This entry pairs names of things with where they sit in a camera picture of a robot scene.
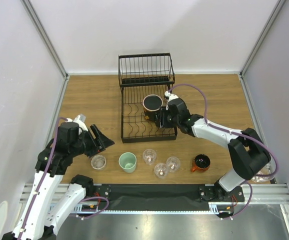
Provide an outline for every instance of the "brown mug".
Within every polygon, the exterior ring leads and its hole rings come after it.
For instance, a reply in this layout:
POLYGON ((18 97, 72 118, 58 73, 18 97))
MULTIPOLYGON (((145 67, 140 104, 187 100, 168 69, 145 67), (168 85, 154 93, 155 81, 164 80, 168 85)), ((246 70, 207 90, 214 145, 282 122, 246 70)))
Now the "brown mug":
POLYGON ((210 168, 210 158, 207 155, 199 154, 192 161, 191 172, 205 172, 210 168))
POLYGON ((163 103, 162 98, 158 95, 150 94, 146 96, 142 101, 144 118, 150 122, 155 122, 163 103))

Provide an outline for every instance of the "clear plastic cup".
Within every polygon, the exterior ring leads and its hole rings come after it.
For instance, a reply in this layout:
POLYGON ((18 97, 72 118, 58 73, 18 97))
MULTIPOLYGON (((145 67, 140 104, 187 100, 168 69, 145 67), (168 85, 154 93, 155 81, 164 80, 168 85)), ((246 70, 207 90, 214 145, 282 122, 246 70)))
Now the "clear plastic cup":
POLYGON ((168 175, 168 166, 164 163, 158 163, 154 167, 154 173, 157 175, 158 178, 164 179, 168 175))
POLYGON ((143 160, 146 164, 153 164, 157 158, 157 153, 152 149, 147 149, 142 154, 143 160))
POLYGON ((167 159, 166 165, 169 168, 169 172, 174 173, 180 168, 180 160, 175 156, 171 156, 167 159))
MULTIPOLYGON (((270 166, 269 166, 269 164, 267 164, 257 173, 257 175, 268 175, 270 173, 271 173, 270 166)), ((264 183, 264 182, 270 181, 273 178, 274 178, 274 176, 272 176, 272 177, 270 177, 270 176, 269 177, 268 176, 254 176, 253 178, 251 178, 251 180, 254 181, 255 183, 264 183)))
POLYGON ((99 170, 99 171, 104 170, 106 168, 106 165, 107 165, 107 160, 102 155, 95 155, 91 159, 91 166, 95 170, 99 170))

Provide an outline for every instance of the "dish rack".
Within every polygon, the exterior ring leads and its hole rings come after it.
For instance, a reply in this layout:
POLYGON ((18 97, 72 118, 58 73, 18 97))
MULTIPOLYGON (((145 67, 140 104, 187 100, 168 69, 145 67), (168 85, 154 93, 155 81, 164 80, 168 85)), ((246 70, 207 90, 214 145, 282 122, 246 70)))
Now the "dish rack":
POLYGON ((155 94, 163 100, 175 83, 170 53, 121 55, 118 58, 123 143, 175 140, 177 128, 159 128, 145 119, 143 99, 155 94))

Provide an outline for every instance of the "black mug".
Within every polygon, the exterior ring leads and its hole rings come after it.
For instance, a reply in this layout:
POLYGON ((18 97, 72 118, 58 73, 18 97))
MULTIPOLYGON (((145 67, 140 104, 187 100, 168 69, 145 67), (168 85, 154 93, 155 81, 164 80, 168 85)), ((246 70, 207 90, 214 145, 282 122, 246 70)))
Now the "black mug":
POLYGON ((151 94, 142 101, 144 118, 150 122, 155 122, 164 101, 158 95, 151 94))

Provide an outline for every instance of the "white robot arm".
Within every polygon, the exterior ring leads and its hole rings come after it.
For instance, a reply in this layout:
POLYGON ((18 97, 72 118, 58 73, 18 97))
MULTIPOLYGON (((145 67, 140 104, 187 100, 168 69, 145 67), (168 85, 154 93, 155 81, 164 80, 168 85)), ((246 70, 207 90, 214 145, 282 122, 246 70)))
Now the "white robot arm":
POLYGON ((261 142, 254 129, 231 129, 206 120, 202 115, 190 114, 185 102, 177 95, 165 92, 168 99, 162 107, 156 121, 161 128, 178 127, 192 137, 207 139, 228 149, 233 168, 222 176, 215 185, 219 189, 219 198, 226 196, 243 182, 253 178, 269 161, 270 154, 260 145, 239 135, 252 137, 261 142))
POLYGON ((2 240, 54 240, 72 209, 86 196, 93 196, 92 178, 77 175, 71 180, 67 193, 48 212, 73 158, 81 154, 90 158, 114 144, 95 125, 90 126, 93 136, 84 123, 85 118, 82 114, 73 120, 67 118, 57 128, 54 139, 38 155, 33 187, 23 214, 14 230, 4 234, 2 240))

